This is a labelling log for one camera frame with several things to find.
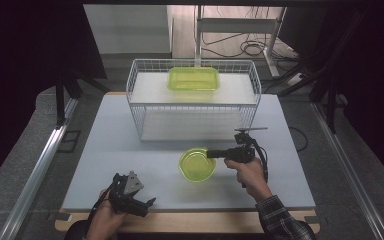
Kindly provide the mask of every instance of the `hand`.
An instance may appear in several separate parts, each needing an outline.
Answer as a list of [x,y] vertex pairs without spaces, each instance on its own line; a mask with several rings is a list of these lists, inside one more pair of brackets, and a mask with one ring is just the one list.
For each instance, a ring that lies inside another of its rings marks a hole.
[[246,185],[246,191],[258,203],[273,196],[269,186],[264,180],[263,166],[259,158],[253,158],[249,163],[238,163],[230,159],[224,159],[228,168],[236,169],[237,180]]
[[95,216],[87,232],[87,240],[106,240],[112,237],[121,227],[127,213],[115,213],[108,201],[108,194],[105,200],[99,205]]

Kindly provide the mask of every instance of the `yellow container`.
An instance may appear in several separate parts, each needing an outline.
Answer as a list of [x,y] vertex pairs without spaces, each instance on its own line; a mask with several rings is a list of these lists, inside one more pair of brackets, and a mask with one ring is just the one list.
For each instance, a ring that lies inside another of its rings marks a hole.
[[180,158],[179,168],[187,180],[202,182],[213,175],[216,169],[216,161],[207,158],[206,148],[192,148]]
[[173,67],[167,87],[173,91],[214,91],[219,88],[218,71],[212,67]]

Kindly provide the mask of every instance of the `white wire basket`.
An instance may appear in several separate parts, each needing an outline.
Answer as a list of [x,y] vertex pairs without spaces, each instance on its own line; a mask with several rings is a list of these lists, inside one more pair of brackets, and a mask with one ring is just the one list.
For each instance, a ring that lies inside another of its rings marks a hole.
[[173,67],[194,67],[194,59],[136,59],[127,81],[127,100],[141,141],[234,140],[235,128],[249,128],[261,97],[249,60],[199,60],[218,70],[213,92],[167,88]]

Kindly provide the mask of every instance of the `gray carpet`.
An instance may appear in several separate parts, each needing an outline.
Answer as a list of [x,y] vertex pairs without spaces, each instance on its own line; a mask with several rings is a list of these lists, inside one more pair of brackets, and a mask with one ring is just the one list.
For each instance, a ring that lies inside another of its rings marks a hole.
[[[130,71],[131,59],[104,57],[103,61],[108,80],[99,80],[99,82],[113,91],[123,91],[125,79]],[[270,79],[265,64],[262,62],[256,62],[256,64],[260,78]],[[79,99],[73,121],[68,127],[69,134],[67,134],[68,140],[77,136],[77,144],[74,149],[71,149],[74,146],[72,142],[60,145],[61,151],[55,155],[17,239],[63,239],[64,237],[64,233],[55,230],[55,215],[62,205],[103,97],[103,93],[99,90],[83,81],[79,83],[83,95]],[[276,93],[286,86],[286,82],[274,86],[270,89],[270,93]],[[311,85],[281,98],[280,102],[288,125],[302,131],[308,139],[308,146],[299,152],[299,157],[317,205],[316,213],[321,224],[317,237],[322,240],[375,239],[310,106],[307,97],[310,89]],[[39,94],[36,112],[0,169],[0,230],[55,126],[54,97],[53,89]],[[342,114],[342,109],[337,110],[336,126],[337,135],[344,149],[384,219],[382,164],[349,125]],[[303,148],[306,145],[305,137],[295,129],[290,131],[296,148]],[[239,239],[232,235],[200,237],[201,239],[205,237],[207,239]]]

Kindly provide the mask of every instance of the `sleeve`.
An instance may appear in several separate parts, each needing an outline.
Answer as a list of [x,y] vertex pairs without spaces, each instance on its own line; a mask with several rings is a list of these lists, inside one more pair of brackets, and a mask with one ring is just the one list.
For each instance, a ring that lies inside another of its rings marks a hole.
[[257,203],[261,226],[273,239],[316,239],[307,223],[295,220],[278,196]]

